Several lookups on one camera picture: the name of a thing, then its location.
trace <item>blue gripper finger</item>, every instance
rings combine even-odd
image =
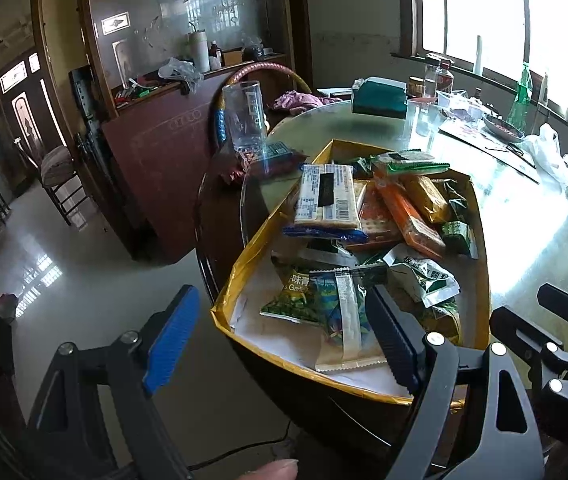
[[[194,286],[184,285],[173,299],[175,301],[179,304],[148,352],[144,387],[151,395],[171,379],[200,314],[200,295]]]

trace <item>jar lid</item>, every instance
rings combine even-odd
[[[434,54],[427,54],[424,58],[424,61],[429,65],[439,66],[441,59],[439,57],[436,57]]]

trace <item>pink cloth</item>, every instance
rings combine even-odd
[[[291,115],[299,115],[301,113],[319,108],[320,106],[339,103],[341,99],[336,97],[316,97],[311,94],[301,94],[291,91],[278,97],[273,103],[274,110],[288,110]]]

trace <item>dark wooden door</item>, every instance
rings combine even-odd
[[[0,71],[0,99],[13,138],[36,163],[62,145],[43,89],[43,73],[34,49],[27,50]]]

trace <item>chair cushion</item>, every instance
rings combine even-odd
[[[58,146],[48,152],[42,160],[42,186],[53,187],[64,184],[74,173],[73,157],[65,146]]]

